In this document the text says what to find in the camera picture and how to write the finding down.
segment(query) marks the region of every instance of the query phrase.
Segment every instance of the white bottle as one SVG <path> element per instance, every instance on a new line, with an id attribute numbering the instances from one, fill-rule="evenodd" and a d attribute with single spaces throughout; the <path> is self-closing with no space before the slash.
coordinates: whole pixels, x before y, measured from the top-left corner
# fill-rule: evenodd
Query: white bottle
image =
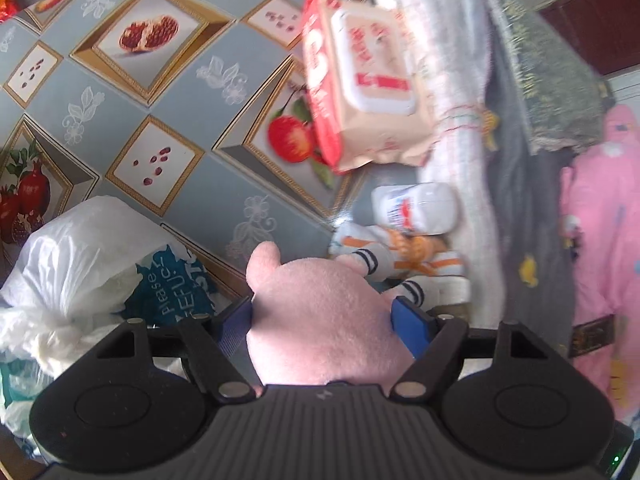
<path id="1" fill-rule="evenodd" d="M 376 224 L 407 235 L 441 235 L 458 220 L 458 202 L 442 182 L 382 186 L 371 193 Z"/>

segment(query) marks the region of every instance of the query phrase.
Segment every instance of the pomegranate picture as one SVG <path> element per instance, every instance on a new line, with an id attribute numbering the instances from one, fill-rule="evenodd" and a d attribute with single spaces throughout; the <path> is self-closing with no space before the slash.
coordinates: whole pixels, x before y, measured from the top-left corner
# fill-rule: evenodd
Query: pomegranate picture
<path id="1" fill-rule="evenodd" d="M 169 15 L 131 23 L 120 35 L 120 48 L 151 52 L 169 43 L 178 32 L 178 21 Z"/>
<path id="2" fill-rule="evenodd" d="M 20 199 L 13 189 L 2 186 L 0 189 L 0 238 L 6 244 L 12 244 L 12 226 L 20 211 Z"/>
<path id="3" fill-rule="evenodd" d="M 24 245 L 31 233 L 37 231 L 44 225 L 44 220 L 35 211 L 28 215 L 18 213 L 11 225 L 11 237 L 20 247 Z"/>
<path id="4" fill-rule="evenodd" d="M 39 158 L 33 161 L 33 169 L 20 176 L 18 184 L 18 199 L 20 199 L 20 213 L 23 215 L 36 212 L 44 215 L 51 200 L 49 179 L 42 173 L 42 162 Z"/>
<path id="5" fill-rule="evenodd" d="M 35 139 L 28 148 L 9 150 L 11 161 L 4 168 L 16 177 L 16 183 L 0 189 L 0 238 L 6 244 L 22 247 L 29 235 L 44 225 L 51 187 L 42 173 L 40 155 Z"/>

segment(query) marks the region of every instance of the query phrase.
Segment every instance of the plush toy ear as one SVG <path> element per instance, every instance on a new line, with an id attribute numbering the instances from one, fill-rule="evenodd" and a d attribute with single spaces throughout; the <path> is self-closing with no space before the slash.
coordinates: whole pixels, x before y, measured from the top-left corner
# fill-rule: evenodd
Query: plush toy ear
<path id="1" fill-rule="evenodd" d="M 275 243 L 262 242 L 258 245 L 246 266 L 246 282 L 251 290 L 256 292 L 280 265 L 280 250 Z"/>

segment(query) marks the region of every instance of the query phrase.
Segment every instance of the white floral pattern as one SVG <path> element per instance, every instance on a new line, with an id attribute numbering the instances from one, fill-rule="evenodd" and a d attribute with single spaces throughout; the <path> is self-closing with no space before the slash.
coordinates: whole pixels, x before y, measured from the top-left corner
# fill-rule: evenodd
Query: white floral pattern
<path id="1" fill-rule="evenodd" d="M 271 233 L 275 231 L 277 222 L 268 216 L 269 203 L 266 196 L 247 198 L 244 201 L 244 217 L 248 220 L 240 222 L 234 228 L 233 239 L 225 248 L 226 256 L 231 260 L 247 263 L 259 243 L 273 242 Z"/>
<path id="2" fill-rule="evenodd" d="M 66 128 L 65 142 L 71 146 L 82 140 L 84 134 L 84 124 L 94 118 L 95 109 L 104 101 L 104 93 L 91 90 L 91 87 L 82 91 L 80 96 L 82 106 L 69 103 L 67 110 L 69 114 L 62 119 L 62 125 Z"/>
<path id="3" fill-rule="evenodd" d="M 228 105 L 240 104 L 246 98 L 246 84 L 248 78 L 240 73 L 240 65 L 236 63 L 223 72 L 224 61 L 218 56 L 211 56 L 208 66 L 201 66 L 196 70 L 196 77 L 204 79 L 210 88 L 222 88 L 222 98 Z"/>
<path id="4" fill-rule="evenodd" d="M 94 18 L 99 20 L 104 14 L 105 10 L 113 9 L 116 2 L 111 0 L 86 0 L 84 4 L 80 6 L 82 9 L 82 17 L 86 17 L 93 13 Z"/>
<path id="5" fill-rule="evenodd" d="M 5 32 L 2 40 L 0 40 L 0 52 L 7 52 L 9 50 L 9 43 L 14 39 L 15 25 Z"/>

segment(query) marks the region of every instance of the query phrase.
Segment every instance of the gold tile frame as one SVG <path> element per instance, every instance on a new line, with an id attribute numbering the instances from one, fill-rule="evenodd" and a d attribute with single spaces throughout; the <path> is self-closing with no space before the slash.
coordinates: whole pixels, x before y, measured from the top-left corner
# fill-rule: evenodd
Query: gold tile frame
<path id="1" fill-rule="evenodd" d="M 140 0 L 125 0 L 111 11 L 72 50 L 69 57 L 100 79 L 107 80 L 145 106 L 151 106 L 182 70 L 222 35 L 236 20 L 219 9 L 199 0 L 168 0 L 183 12 L 193 16 L 201 25 L 169 59 L 148 89 L 142 87 L 123 69 L 97 48 L 104 36 Z"/>
<path id="2" fill-rule="evenodd" d="M 269 34 L 267 34 L 264 30 L 262 30 L 260 27 L 256 27 L 255 25 L 249 23 L 249 20 L 258 13 L 259 10 L 261 10 L 264 6 L 266 6 L 269 2 L 272 2 L 273 0 L 263 0 L 261 1 L 258 5 L 256 5 L 253 9 L 251 9 L 243 18 L 242 18 L 242 22 L 247 25 L 248 27 L 251 27 L 253 30 L 259 32 L 260 34 L 262 34 L 265 38 L 267 38 L 270 41 L 275 41 L 277 44 L 283 46 L 285 49 L 287 50 L 291 50 L 292 48 L 294 48 L 301 40 L 302 38 L 302 30 L 300 31 L 300 34 L 298 34 L 295 38 L 293 38 L 293 40 L 291 40 L 290 43 L 284 43 L 283 41 L 277 40 L 274 36 L 270 36 Z M 292 2 L 291 0 L 284 0 L 286 3 L 288 3 L 291 7 L 293 7 L 294 9 L 298 9 L 300 11 L 300 17 L 302 17 L 302 9 L 300 9 L 294 2 Z"/>
<path id="3" fill-rule="evenodd" d="M 18 94 L 15 93 L 10 87 L 9 87 L 9 81 L 11 81 L 11 78 L 15 75 L 16 72 L 18 72 L 18 69 L 22 66 L 22 64 L 24 63 L 24 60 L 27 59 L 27 57 L 29 56 L 29 54 L 31 52 L 33 52 L 33 49 L 36 48 L 37 46 L 42 47 L 44 50 L 46 50 L 49 54 L 51 54 L 53 57 L 56 58 L 56 62 L 54 63 L 53 67 L 51 67 L 51 70 L 49 70 L 49 73 L 47 73 L 46 76 L 44 76 L 44 79 L 42 81 L 40 81 L 38 83 L 38 86 L 36 86 L 35 90 L 33 92 L 31 92 L 31 95 L 29 96 L 29 99 L 27 99 L 26 101 L 23 101 L 20 97 L 18 97 Z M 11 72 L 11 74 L 9 75 L 9 77 L 7 78 L 6 82 L 4 83 L 4 85 L 2 85 L 4 87 L 4 89 L 6 90 L 6 92 L 12 97 L 14 98 L 14 101 L 17 102 L 22 108 L 26 108 L 27 106 L 29 106 L 29 104 L 31 103 L 31 101 L 33 100 L 33 98 L 35 97 L 35 95 L 40 91 L 40 88 L 42 87 L 42 85 L 44 85 L 45 81 L 47 79 L 49 79 L 49 77 L 51 76 L 51 74 L 53 74 L 53 71 L 56 69 L 56 67 L 62 62 L 63 57 L 60 56 L 60 54 L 58 54 L 55 50 L 53 50 L 49 45 L 42 43 L 40 40 L 36 41 L 36 43 L 29 49 L 29 51 L 22 57 L 22 59 L 20 60 L 20 63 L 18 63 L 18 65 L 15 67 L 14 71 Z"/>
<path id="4" fill-rule="evenodd" d="M 128 186 L 125 182 L 121 181 L 114 174 L 114 172 L 116 171 L 116 168 L 122 162 L 122 159 L 124 158 L 124 156 L 127 154 L 129 149 L 133 146 L 133 143 L 136 142 L 138 137 L 142 134 L 142 131 L 146 128 L 146 126 L 149 123 L 151 123 L 154 126 L 160 128 L 167 135 L 173 137 L 175 140 L 177 140 L 181 144 L 185 145 L 187 148 L 189 148 L 194 153 L 193 158 L 191 159 L 190 163 L 184 169 L 184 171 L 182 172 L 180 177 L 178 177 L 178 180 L 175 181 L 174 186 L 171 188 L 171 190 L 169 191 L 169 194 L 166 196 L 166 198 L 164 199 L 164 202 L 162 202 L 162 204 L 160 206 L 157 206 L 156 204 L 151 202 L 151 200 L 143 197 L 135 189 L 133 189 L 132 187 Z M 164 216 L 164 213 L 166 213 L 166 210 L 169 209 L 169 206 L 171 205 L 171 202 L 174 201 L 174 198 L 178 194 L 178 192 L 180 191 L 180 188 L 185 183 L 187 178 L 190 176 L 191 172 L 196 167 L 197 163 L 200 161 L 200 159 L 202 158 L 203 155 L 204 155 L 204 150 L 201 147 L 199 147 L 197 144 L 195 144 L 194 142 L 191 142 L 189 139 L 183 137 L 181 134 L 179 134 L 178 132 L 176 132 L 175 130 L 173 130 L 172 128 L 167 126 L 166 124 L 164 124 L 162 121 L 156 119 L 152 115 L 148 115 L 140 123 L 140 126 L 138 126 L 136 128 L 136 131 L 133 132 L 133 135 L 129 138 L 127 143 L 120 150 L 120 153 L 118 154 L 116 159 L 111 163 L 111 165 L 110 165 L 109 169 L 107 170 L 107 173 L 105 173 L 104 177 L 107 180 L 109 180 L 112 184 L 114 184 L 115 186 L 117 186 L 121 190 L 123 190 L 130 197 L 135 199 L 137 202 L 140 202 L 147 209 L 151 210 L 153 213 L 155 213 L 159 217 L 162 217 L 162 216 Z"/>
<path id="5" fill-rule="evenodd" d="M 29 7 L 25 7 L 24 12 L 33 20 L 33 23 L 35 23 L 38 32 L 43 32 L 47 27 L 49 27 L 49 23 L 51 23 L 59 15 L 59 13 L 62 12 L 62 10 L 66 9 L 67 6 L 72 1 L 74 1 L 74 0 L 63 0 L 62 2 L 57 4 L 56 5 L 56 9 L 54 10 L 54 12 L 52 12 L 50 14 L 50 16 L 47 18 L 47 20 L 45 22 L 41 22 L 37 18 L 37 13 L 33 12 Z"/>
<path id="6" fill-rule="evenodd" d="M 251 296 L 253 293 L 247 285 L 244 274 L 235 267 L 230 266 L 215 254 L 209 253 L 191 239 L 164 222 L 160 226 L 169 231 L 177 238 L 188 250 L 190 250 L 204 265 L 209 276 L 220 289 L 220 292 L 230 300 L 239 300 L 245 296 Z"/>
<path id="7" fill-rule="evenodd" d="M 35 139 L 35 136 L 33 135 L 31 128 L 37 128 L 37 126 L 31 123 L 31 121 L 29 121 L 26 116 L 22 116 L 18 121 L 18 123 L 15 125 L 14 130 L 11 132 L 9 139 L 7 140 L 4 148 L 2 149 L 0 177 L 2 177 L 2 175 L 4 174 L 6 164 L 9 160 L 9 150 L 12 150 L 14 148 L 14 146 L 16 145 L 16 142 L 18 142 L 18 138 L 21 135 L 24 135 L 24 137 L 27 139 L 27 142 L 30 144 Z M 42 145 L 37 140 L 36 140 L 36 147 L 40 152 L 39 158 L 42 161 L 43 165 L 46 166 L 47 169 L 53 174 L 55 179 L 58 181 L 58 183 L 60 184 L 60 186 L 62 186 L 62 189 L 64 190 L 64 193 L 58 199 L 58 204 L 56 205 L 56 208 L 55 208 L 55 213 L 54 213 L 54 218 L 55 218 L 56 216 L 58 216 L 60 213 L 64 211 L 66 202 L 69 200 L 69 197 L 71 196 L 71 191 L 73 190 L 74 185 L 66 177 L 66 175 L 62 173 L 60 168 L 57 167 L 55 162 L 51 160 L 49 154 L 44 150 Z"/>
<path id="8" fill-rule="evenodd" d="M 284 72 L 284 74 L 282 75 L 282 78 L 280 79 L 280 81 L 276 85 L 276 88 L 274 88 L 273 93 L 270 95 L 270 97 L 267 99 L 265 104 L 262 106 L 262 108 L 261 108 L 260 112 L 258 113 L 254 123 L 252 124 L 251 128 L 249 129 L 249 132 L 246 134 L 246 136 L 244 138 L 244 141 L 242 142 L 242 146 L 244 146 L 258 160 L 258 162 L 260 162 L 262 165 L 266 166 L 268 168 L 268 170 L 271 171 L 271 173 L 273 173 L 281 181 L 283 181 L 291 189 L 293 189 L 296 193 L 298 193 L 305 200 L 305 202 L 308 203 L 313 209 L 318 211 L 322 215 L 324 220 L 327 220 L 327 219 L 329 219 L 329 217 L 335 215 L 338 211 L 341 210 L 342 202 L 344 201 L 344 198 L 347 195 L 347 191 L 348 191 L 348 189 L 350 187 L 351 179 L 352 179 L 353 175 L 351 173 L 348 173 L 345 176 L 343 176 L 342 181 L 340 182 L 340 187 L 338 188 L 337 194 L 335 195 L 335 198 L 334 198 L 334 204 L 330 208 L 327 208 L 324 205 L 322 205 L 321 203 L 319 203 L 318 200 L 316 200 L 308 192 L 306 192 L 305 189 L 303 189 L 303 187 L 300 186 L 300 184 L 295 182 L 285 171 L 283 171 L 275 162 L 273 162 L 265 153 L 263 153 L 262 150 L 260 150 L 259 148 L 255 147 L 254 145 L 251 144 L 251 141 L 257 135 L 258 130 L 260 129 L 260 127 L 264 123 L 265 119 L 268 117 L 269 112 L 271 110 L 271 106 L 273 105 L 273 103 L 276 101 L 276 99 L 280 95 L 280 91 L 282 90 L 282 88 L 287 84 L 287 81 L 288 81 L 289 77 L 294 72 L 302 72 L 302 67 L 296 61 L 295 58 L 290 56 L 289 58 L 287 58 L 286 62 L 281 64 L 275 70 L 275 72 L 270 76 L 270 78 L 268 78 L 267 81 L 265 81 L 265 83 L 262 85 L 262 87 L 255 93 L 255 97 L 257 97 L 261 92 L 263 92 L 265 87 L 274 78 L 277 78 L 277 76 L 278 76 L 278 74 L 280 72 Z M 238 114 L 236 119 L 225 130 L 225 132 L 222 134 L 222 136 L 220 137 L 220 139 L 218 140 L 218 142 L 214 146 L 213 149 L 217 153 L 224 153 L 223 148 L 222 148 L 222 142 L 224 141 L 225 137 L 230 133 L 230 131 L 232 130 L 233 125 L 237 122 L 238 117 L 240 115 L 241 115 L 241 113 Z M 242 166 L 235 159 L 233 159 L 233 164 L 235 166 Z"/>

